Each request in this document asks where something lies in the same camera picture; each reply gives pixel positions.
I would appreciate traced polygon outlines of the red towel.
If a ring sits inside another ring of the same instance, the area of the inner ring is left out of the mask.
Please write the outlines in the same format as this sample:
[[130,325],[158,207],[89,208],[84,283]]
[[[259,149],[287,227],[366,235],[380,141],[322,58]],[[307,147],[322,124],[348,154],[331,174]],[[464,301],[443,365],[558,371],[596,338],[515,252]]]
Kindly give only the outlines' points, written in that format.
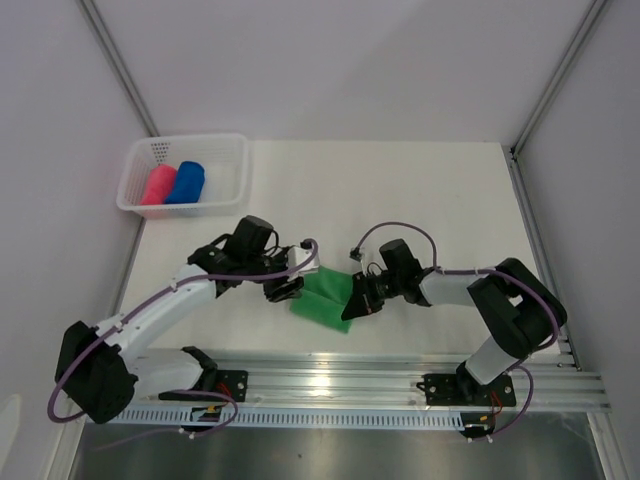
[[170,165],[161,164],[152,169],[139,204],[162,205],[173,189],[176,176],[177,169]]

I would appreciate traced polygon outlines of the blue towel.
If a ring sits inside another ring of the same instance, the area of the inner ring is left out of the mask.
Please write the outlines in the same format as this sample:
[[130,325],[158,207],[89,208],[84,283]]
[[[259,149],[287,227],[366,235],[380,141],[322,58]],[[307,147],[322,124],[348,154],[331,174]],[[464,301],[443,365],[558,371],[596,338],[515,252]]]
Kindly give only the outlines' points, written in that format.
[[165,200],[165,204],[192,204],[198,203],[205,183],[204,167],[194,161],[185,161],[180,164],[171,193]]

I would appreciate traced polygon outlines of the green towel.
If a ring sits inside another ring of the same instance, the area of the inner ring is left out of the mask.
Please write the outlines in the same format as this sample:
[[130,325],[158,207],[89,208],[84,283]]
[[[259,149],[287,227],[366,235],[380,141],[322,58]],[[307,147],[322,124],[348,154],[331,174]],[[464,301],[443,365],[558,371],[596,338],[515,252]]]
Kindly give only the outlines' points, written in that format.
[[343,320],[342,313],[352,294],[352,277],[347,273],[320,267],[316,273],[305,275],[303,280],[301,294],[291,301],[290,312],[347,334],[351,321]]

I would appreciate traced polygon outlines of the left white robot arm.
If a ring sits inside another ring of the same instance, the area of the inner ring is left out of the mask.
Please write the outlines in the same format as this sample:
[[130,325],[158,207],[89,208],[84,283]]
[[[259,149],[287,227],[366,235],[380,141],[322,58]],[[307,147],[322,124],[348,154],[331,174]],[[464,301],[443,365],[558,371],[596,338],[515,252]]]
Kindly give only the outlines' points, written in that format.
[[217,390],[220,373],[215,360],[187,346],[167,354],[149,347],[197,308],[219,299],[245,282],[262,286],[272,303],[296,296],[304,275],[318,266],[319,246],[313,239],[297,245],[267,245],[278,240],[274,227],[255,216],[243,217],[234,231],[196,249],[163,287],[126,313],[94,326],[82,321],[64,333],[47,402],[48,418],[70,422],[55,411],[59,395],[78,407],[80,416],[107,423],[129,404],[157,396],[169,401],[234,403]]

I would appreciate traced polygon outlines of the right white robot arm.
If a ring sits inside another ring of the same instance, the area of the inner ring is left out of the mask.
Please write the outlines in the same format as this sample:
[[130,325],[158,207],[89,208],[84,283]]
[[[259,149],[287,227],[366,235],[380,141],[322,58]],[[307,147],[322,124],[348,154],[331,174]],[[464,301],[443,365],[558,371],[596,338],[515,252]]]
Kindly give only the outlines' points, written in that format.
[[378,313],[395,297],[422,307],[476,308],[489,337],[455,373],[458,395],[468,403],[481,402],[499,376],[553,344],[567,321],[563,304],[516,258],[479,270],[424,268],[402,239],[384,244],[379,253],[385,268],[352,276],[341,319]]

